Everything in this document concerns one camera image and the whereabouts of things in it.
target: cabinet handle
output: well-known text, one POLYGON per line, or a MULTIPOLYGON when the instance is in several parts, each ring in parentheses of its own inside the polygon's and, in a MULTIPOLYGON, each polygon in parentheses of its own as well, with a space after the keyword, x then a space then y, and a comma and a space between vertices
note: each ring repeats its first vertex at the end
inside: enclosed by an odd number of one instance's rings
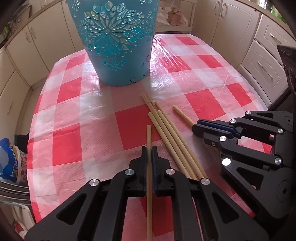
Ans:
POLYGON ((282 44, 281 44, 281 41, 279 41, 275 36, 273 36, 272 34, 270 34, 270 36, 271 36, 275 41, 277 41, 280 45, 282 45, 282 44))
POLYGON ((35 34, 35 31, 33 30, 32 27, 31 27, 31 34, 32 34, 33 38, 36 39, 36 34, 35 34))
POLYGON ((30 44, 31 43, 31 40, 29 39, 29 35, 27 32, 25 32, 25 36, 26 36, 26 40, 28 41, 28 43, 30 44))
POLYGON ((8 112, 7 112, 7 114, 9 114, 9 112, 10 112, 10 109, 11 109, 11 107, 12 107, 12 104, 13 104, 13 101, 11 101, 11 104, 10 104, 10 106, 9 106, 9 109, 8 109, 8 112))
POLYGON ((257 61, 257 63, 259 64, 259 66, 263 69, 263 71, 265 72, 265 73, 267 73, 267 70, 266 70, 266 68, 264 68, 260 63, 259 63, 259 61, 257 61))
POLYGON ((220 7, 220 1, 217 1, 217 2, 215 3, 215 8, 214 8, 214 13, 215 13, 215 15, 217 15, 217 14, 216 14, 217 4, 219 4, 219 7, 220 7))
POLYGON ((221 9, 221 17, 222 18, 225 18, 226 17, 227 10, 228 10, 227 4, 226 3, 223 3, 222 9, 221 9), (225 15, 223 16, 222 13, 223 13, 224 6, 226 6, 226 12, 225 12, 225 15))

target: blue plastic basket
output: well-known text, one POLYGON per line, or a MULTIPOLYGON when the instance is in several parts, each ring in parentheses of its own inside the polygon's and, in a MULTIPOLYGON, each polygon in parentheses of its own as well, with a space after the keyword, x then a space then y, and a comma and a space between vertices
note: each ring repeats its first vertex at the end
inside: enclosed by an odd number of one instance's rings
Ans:
POLYGON ((158 0, 67 0, 100 80, 124 86, 149 72, 158 0))

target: red object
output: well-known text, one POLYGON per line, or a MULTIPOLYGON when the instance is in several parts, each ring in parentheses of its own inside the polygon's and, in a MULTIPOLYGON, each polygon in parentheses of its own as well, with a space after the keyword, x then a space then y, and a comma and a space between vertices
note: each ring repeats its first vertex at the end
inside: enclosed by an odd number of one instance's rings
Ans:
MULTIPOLYGON (((54 65, 37 102, 28 143, 28 183, 37 221, 90 179, 110 179, 141 155, 146 125, 151 124, 142 93, 159 101, 210 178, 250 213, 219 176, 210 148, 193 137, 172 105, 193 121, 229 121, 263 108, 237 70, 202 40, 190 34, 164 34, 154 36, 150 76, 130 86, 100 83, 85 50, 54 65)), ((159 156, 177 168, 154 127, 152 141, 159 156)), ((239 143, 268 151, 247 138, 239 143)), ((158 241, 173 240, 170 198, 153 201, 154 236, 158 241)), ((145 205, 145 198, 128 200, 123 241, 146 239, 145 205)))

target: wooden chopstick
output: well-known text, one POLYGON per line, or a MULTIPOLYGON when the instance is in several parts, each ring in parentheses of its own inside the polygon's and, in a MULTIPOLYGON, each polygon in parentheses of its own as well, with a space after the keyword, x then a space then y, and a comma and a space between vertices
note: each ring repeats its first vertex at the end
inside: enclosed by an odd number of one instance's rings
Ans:
POLYGON ((202 168, 201 164, 199 163, 198 159, 196 158, 195 154, 193 153, 192 149, 186 144, 185 140, 183 139, 183 137, 181 136, 180 131, 178 130, 178 128, 175 126, 175 124, 173 123, 173 121, 169 118, 169 116, 167 115, 167 113, 165 113, 165 111, 163 110, 163 108, 161 107, 161 105, 155 101, 155 105, 156 107, 162 112, 162 114, 164 115, 164 117, 166 118, 166 120, 169 122, 169 124, 171 125, 171 127, 173 128, 173 130, 175 131, 175 133, 178 135, 178 137, 180 138, 180 140, 182 141, 182 143, 184 144, 184 146, 186 147, 187 151, 189 152, 190 156, 192 157, 192 159, 194 160, 195 164, 197 165, 198 169, 200 170, 200 172, 202 173, 202 177, 208 177, 205 170, 202 168))
POLYGON ((177 106, 173 105, 173 109, 180 115, 183 117, 184 120, 186 120, 186 122, 192 127, 194 126, 194 121, 191 120, 187 115, 185 115, 177 106))
POLYGON ((183 163, 183 165, 186 168, 187 172, 189 173, 189 177, 191 179, 196 179, 195 174, 194 174, 193 170, 191 169, 189 163, 187 162, 185 156, 183 155, 183 153, 181 152, 180 148, 178 147, 176 141, 174 140, 174 138, 170 134, 169 130, 166 128, 165 124, 163 123, 163 121, 159 117, 159 115, 156 112, 156 110, 154 109, 153 105, 150 103, 150 101, 148 100, 148 98, 146 97, 145 94, 142 94, 142 98, 145 101, 145 103, 147 104, 150 111, 152 112, 152 114, 155 117, 157 123, 160 125, 160 128, 163 130, 163 132, 166 135, 167 139, 169 140, 169 142, 173 146, 173 148, 174 148, 175 152, 177 153, 179 159, 181 160, 181 162, 183 163))
POLYGON ((186 157, 187 161, 189 162, 191 168, 195 172, 196 177, 198 177, 198 180, 201 179, 201 178, 203 178, 204 177, 203 174, 199 170, 199 168, 196 165, 196 163, 194 162, 192 156, 189 154, 189 152, 186 149, 185 145, 183 144, 183 142, 181 141, 181 139, 179 138, 179 136, 176 134, 176 132, 174 131, 174 129, 172 128, 172 126, 170 125, 170 123, 168 122, 168 120, 165 118, 165 116, 162 114, 162 112, 160 110, 158 110, 157 113, 159 114, 159 116, 162 119, 162 121, 164 122, 165 126, 168 128, 169 132, 171 133, 171 135, 175 139, 177 145, 179 146, 179 148, 183 152, 183 154, 186 157))
POLYGON ((157 120, 155 119, 154 115, 152 114, 152 112, 148 113, 148 116, 150 117, 153 125, 155 126, 156 130, 158 131, 161 139, 163 140, 165 146, 167 147, 167 149, 169 150, 170 154, 172 155, 172 157, 174 158, 176 164, 178 165, 179 169, 181 170, 181 172, 186 176, 189 177, 189 173, 187 172, 186 168, 184 167, 183 163, 181 162, 180 158, 178 157, 176 151, 174 150, 173 146, 171 145, 171 143, 169 142, 168 138, 166 137, 165 133, 163 132, 163 130, 161 129, 160 125, 158 124, 157 120))
POLYGON ((146 168, 146 196, 147 196, 147 241, 152 241, 152 163, 151 163, 151 125, 147 125, 147 168, 146 168))

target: blue snack bag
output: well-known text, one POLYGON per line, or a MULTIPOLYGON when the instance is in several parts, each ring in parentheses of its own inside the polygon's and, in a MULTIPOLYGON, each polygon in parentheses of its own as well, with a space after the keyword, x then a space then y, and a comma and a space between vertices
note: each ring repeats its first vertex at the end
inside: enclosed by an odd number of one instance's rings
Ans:
POLYGON ((0 176, 15 183, 18 174, 17 150, 7 138, 0 141, 0 176))

